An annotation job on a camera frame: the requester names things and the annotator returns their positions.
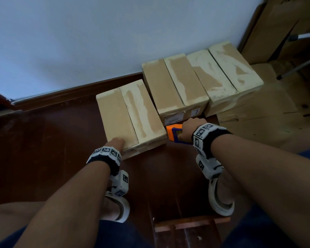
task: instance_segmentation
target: taped cardboard box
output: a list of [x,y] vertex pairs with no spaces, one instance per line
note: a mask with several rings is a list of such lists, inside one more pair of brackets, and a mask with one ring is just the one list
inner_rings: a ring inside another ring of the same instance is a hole
[[96,96],[107,140],[125,139],[122,159],[166,143],[167,133],[142,80]]
[[185,54],[143,63],[142,69],[163,125],[202,114],[209,97]]
[[204,110],[206,117],[241,105],[262,79],[228,41],[192,53],[187,59],[193,66],[210,100]]

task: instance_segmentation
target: blue pants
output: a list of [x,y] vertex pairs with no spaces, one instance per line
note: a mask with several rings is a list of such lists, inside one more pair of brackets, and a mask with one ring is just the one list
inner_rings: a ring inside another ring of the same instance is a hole
[[[300,155],[310,159],[310,150],[304,151]],[[2,240],[0,248],[12,248],[23,234],[25,228],[26,226]],[[149,248],[151,246],[140,237],[133,226],[126,223],[101,220],[99,221],[96,247]],[[229,234],[222,247],[290,248],[297,246],[258,205],[254,205],[238,226]]]

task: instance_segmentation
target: wooden floor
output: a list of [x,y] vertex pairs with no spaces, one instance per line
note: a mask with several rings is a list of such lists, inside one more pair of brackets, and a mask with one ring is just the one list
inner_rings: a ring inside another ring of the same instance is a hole
[[[216,117],[208,119],[215,122]],[[106,137],[95,96],[0,117],[0,204],[42,201],[84,165]],[[128,219],[156,247],[171,247],[170,232],[153,223],[212,215],[208,183],[193,147],[166,145],[123,161],[130,188]],[[177,247],[219,247],[210,225],[176,232]]]

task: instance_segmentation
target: baseboard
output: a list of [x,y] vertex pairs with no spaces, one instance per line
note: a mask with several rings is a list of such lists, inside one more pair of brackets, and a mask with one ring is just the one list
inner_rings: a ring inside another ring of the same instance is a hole
[[4,97],[0,97],[0,103],[4,102],[4,105],[12,110],[31,110],[52,104],[58,104],[87,95],[97,95],[99,93],[118,88],[139,79],[143,79],[142,72],[85,84],[61,91],[55,91],[48,94],[31,97],[29,99],[9,101]]

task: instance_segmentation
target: black wristband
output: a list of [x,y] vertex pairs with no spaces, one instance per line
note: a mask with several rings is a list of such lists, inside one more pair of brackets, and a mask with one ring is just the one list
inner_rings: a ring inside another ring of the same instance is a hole
[[108,156],[95,156],[92,157],[87,164],[94,162],[94,161],[102,161],[105,162],[106,164],[108,164],[109,168],[110,168],[110,175],[112,176],[117,176],[118,175],[118,171],[119,171],[119,166],[116,164],[116,162],[114,160],[112,160],[111,158],[109,158]]
[[203,151],[206,154],[207,158],[214,157],[214,155],[211,153],[211,144],[213,143],[213,141],[217,137],[225,134],[232,134],[232,133],[230,133],[228,130],[216,129],[210,134],[208,134],[207,137],[203,140]]

